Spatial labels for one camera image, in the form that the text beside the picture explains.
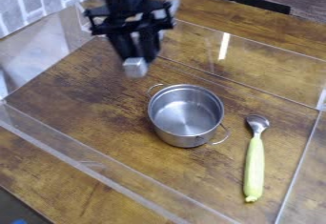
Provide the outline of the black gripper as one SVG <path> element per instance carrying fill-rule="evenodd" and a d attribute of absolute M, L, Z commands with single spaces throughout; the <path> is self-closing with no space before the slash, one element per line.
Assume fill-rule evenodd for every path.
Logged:
<path fill-rule="evenodd" d="M 150 63 L 160 51 L 160 32 L 174 26 L 174 14 L 176 0 L 148 0 L 137 10 L 118 14 L 100 6 L 84 10 L 86 23 L 82 31 L 98 36 L 108 34 L 108 40 L 121 60 L 136 56 L 129 34 L 138 32 L 140 54 L 145 62 Z"/>

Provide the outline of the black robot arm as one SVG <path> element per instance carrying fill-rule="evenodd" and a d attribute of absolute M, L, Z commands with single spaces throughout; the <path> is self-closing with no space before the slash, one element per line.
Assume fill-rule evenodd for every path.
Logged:
<path fill-rule="evenodd" d="M 173 28 L 169 0 L 104 0 L 85 9 L 90 34 L 104 35 L 120 58 L 142 57 L 150 63 L 160 51 L 158 32 Z"/>

